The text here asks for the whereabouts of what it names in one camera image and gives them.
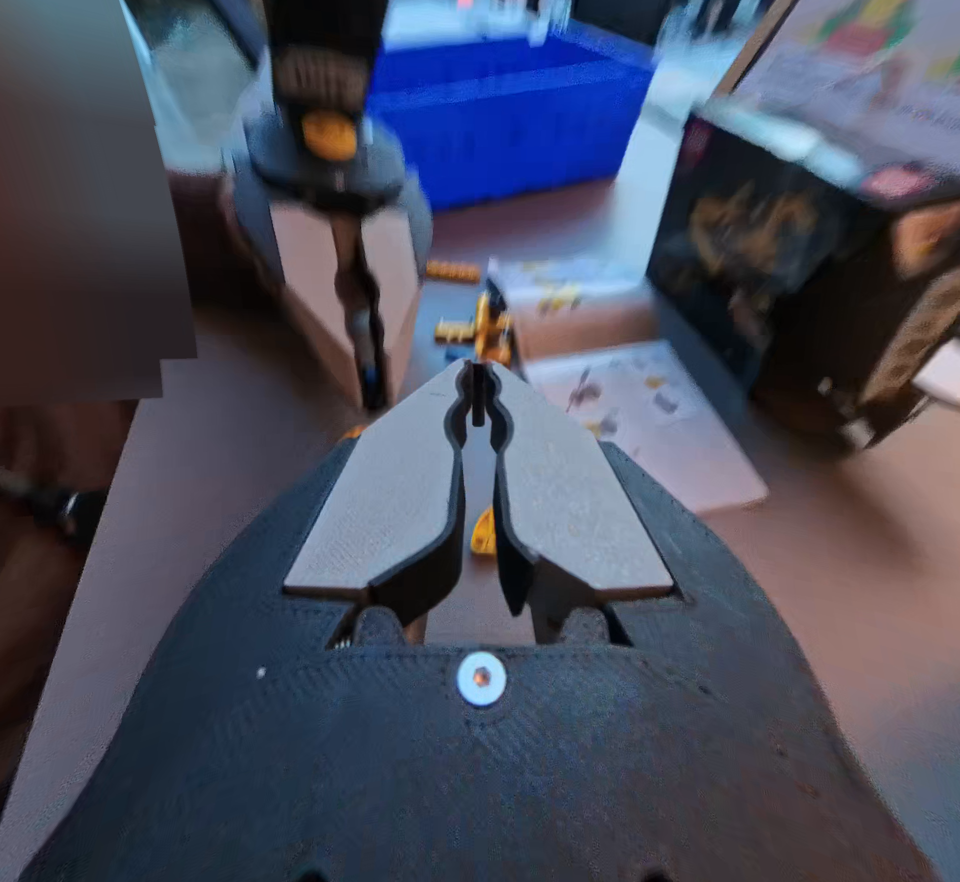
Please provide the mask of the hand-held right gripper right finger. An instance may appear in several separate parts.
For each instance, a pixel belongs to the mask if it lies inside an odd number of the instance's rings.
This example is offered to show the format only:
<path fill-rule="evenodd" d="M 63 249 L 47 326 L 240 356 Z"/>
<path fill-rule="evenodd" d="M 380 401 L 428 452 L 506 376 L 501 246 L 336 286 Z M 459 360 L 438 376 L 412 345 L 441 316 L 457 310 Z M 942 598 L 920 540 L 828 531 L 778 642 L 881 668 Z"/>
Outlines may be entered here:
<path fill-rule="evenodd" d="M 486 367 L 497 569 L 511 614 L 665 598 L 675 581 L 595 436 L 499 363 Z"/>

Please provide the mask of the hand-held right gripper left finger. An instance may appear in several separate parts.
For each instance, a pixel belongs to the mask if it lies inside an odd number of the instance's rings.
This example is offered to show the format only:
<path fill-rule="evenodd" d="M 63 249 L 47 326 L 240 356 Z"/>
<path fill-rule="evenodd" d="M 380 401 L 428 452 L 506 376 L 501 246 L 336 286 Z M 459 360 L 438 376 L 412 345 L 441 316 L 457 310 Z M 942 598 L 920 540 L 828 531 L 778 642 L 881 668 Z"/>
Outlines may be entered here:
<path fill-rule="evenodd" d="M 451 364 L 354 439 L 286 593 L 388 608 L 402 626 L 450 594 L 462 572 L 473 370 Z"/>

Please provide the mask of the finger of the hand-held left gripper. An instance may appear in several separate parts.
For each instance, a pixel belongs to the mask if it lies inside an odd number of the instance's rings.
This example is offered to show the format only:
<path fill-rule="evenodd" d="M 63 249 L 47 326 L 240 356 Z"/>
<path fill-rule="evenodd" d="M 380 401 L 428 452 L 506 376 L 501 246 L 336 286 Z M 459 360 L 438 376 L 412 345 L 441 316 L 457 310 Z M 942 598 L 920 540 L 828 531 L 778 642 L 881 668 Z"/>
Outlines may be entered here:
<path fill-rule="evenodd" d="M 361 217 L 271 203 L 270 220 L 284 306 L 342 395 L 368 409 L 370 291 Z"/>
<path fill-rule="evenodd" d="M 421 299 L 407 212 L 382 209 L 362 221 L 362 252 L 370 282 L 370 331 L 384 406 L 400 397 Z"/>

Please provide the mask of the yellow lego assembly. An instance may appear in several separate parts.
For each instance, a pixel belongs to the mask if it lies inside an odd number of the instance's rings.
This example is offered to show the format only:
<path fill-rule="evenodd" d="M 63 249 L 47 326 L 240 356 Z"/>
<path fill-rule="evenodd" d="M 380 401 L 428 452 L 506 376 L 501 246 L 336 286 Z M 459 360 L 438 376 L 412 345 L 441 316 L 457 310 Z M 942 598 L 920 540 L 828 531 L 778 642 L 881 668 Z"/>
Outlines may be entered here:
<path fill-rule="evenodd" d="M 477 299 L 473 319 L 473 356 L 483 363 L 511 368 L 514 319 L 502 298 L 485 290 Z"/>

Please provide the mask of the lego instruction booklet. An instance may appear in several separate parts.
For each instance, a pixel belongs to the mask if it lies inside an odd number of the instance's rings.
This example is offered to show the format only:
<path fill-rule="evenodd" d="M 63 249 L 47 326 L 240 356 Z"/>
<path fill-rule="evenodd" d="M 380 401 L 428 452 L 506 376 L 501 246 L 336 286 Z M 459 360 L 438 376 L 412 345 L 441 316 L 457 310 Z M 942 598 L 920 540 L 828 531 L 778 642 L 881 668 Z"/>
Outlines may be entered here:
<path fill-rule="evenodd" d="M 504 262 L 486 277 L 512 319 L 522 377 L 702 515 L 766 500 L 769 489 L 661 339 L 638 271 L 591 258 Z"/>

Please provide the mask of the dark lego set box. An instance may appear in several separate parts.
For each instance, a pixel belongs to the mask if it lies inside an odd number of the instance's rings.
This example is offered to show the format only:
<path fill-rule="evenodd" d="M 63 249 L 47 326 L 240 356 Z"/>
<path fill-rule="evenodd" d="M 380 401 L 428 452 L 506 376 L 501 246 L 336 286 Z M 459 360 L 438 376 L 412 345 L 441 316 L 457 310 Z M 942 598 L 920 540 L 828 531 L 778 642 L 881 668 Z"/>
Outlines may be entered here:
<path fill-rule="evenodd" d="M 712 99 L 683 125 L 647 273 L 791 432 L 879 444 L 958 330 L 958 175 Z"/>

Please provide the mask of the blue plastic bin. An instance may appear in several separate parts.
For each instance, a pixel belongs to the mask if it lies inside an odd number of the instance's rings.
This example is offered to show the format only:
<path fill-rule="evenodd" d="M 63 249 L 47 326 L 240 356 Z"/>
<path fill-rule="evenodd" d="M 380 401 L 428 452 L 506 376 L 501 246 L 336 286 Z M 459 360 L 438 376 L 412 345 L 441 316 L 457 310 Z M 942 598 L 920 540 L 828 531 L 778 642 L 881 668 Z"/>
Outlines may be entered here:
<path fill-rule="evenodd" d="M 384 50 L 367 107 L 437 214 L 615 178 L 655 70 L 652 48 L 570 22 Z"/>

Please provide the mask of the printed paper sheet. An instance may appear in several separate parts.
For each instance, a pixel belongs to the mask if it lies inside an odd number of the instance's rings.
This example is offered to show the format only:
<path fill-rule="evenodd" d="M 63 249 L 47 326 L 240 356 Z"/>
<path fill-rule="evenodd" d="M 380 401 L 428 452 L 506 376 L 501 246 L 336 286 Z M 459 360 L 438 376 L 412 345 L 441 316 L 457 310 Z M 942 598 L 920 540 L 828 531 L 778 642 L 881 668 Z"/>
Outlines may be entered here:
<path fill-rule="evenodd" d="M 775 0 L 714 95 L 958 175 L 959 0 Z"/>

